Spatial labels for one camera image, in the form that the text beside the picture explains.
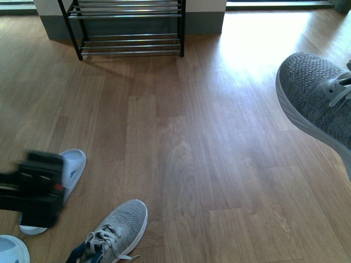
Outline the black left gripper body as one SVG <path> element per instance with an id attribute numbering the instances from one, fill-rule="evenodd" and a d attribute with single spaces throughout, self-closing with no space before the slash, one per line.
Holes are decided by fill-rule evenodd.
<path id="1" fill-rule="evenodd" d="M 17 170 L 1 173 L 1 209 L 21 212 L 20 225 L 51 228 L 64 205 L 64 159 L 29 151 Z"/>

